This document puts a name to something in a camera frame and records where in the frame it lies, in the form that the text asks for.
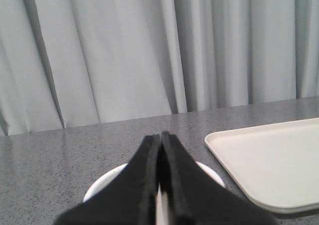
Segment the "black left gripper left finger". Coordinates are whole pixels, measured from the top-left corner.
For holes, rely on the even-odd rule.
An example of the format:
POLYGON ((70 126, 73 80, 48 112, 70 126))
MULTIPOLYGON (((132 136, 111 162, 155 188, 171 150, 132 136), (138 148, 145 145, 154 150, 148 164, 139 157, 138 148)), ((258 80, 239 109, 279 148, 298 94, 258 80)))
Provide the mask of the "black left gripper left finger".
POLYGON ((145 136, 124 169, 86 202, 61 214, 56 225, 154 225, 160 136, 145 136))

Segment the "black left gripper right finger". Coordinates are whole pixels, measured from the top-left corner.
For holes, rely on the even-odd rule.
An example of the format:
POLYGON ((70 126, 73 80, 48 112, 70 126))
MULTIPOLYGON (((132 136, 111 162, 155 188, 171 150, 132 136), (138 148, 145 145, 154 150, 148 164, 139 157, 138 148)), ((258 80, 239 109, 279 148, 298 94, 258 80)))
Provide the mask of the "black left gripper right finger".
POLYGON ((178 137, 161 135, 159 182, 172 225, 274 225, 272 215, 220 186, 195 162, 178 137))

